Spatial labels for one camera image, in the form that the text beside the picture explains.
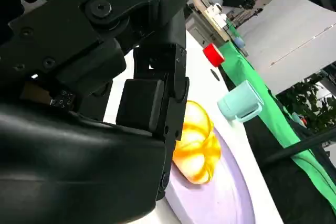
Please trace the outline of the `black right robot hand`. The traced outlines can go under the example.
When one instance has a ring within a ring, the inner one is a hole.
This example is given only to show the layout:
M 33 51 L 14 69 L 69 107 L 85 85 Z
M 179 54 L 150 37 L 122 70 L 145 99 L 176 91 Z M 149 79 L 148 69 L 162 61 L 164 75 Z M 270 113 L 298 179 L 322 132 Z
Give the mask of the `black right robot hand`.
M 165 195 L 188 0 L 48 0 L 1 44 L 1 223 L 125 223 Z

